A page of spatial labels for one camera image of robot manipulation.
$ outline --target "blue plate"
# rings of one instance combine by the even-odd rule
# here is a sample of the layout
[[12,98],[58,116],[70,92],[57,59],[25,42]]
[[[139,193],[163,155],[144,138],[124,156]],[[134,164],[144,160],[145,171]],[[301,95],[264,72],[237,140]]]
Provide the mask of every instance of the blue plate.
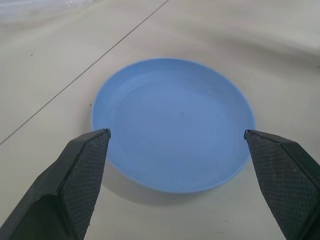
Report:
[[92,129],[111,129],[107,159],[125,176],[170,193],[194,193],[234,177],[249,159],[252,110],[224,76],[195,62],[134,63],[98,92]]

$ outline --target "tile floor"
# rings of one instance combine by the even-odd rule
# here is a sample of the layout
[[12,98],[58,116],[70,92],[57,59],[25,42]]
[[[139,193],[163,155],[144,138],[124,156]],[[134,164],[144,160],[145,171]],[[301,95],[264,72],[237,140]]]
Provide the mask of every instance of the tile floor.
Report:
[[[0,224],[67,142],[91,130],[104,81],[147,58],[190,59],[221,72],[247,96],[258,130],[299,142],[320,163],[319,7],[96,0],[41,22],[0,24]],[[107,164],[85,239],[284,237],[250,162],[225,185],[187,197],[143,188]]]

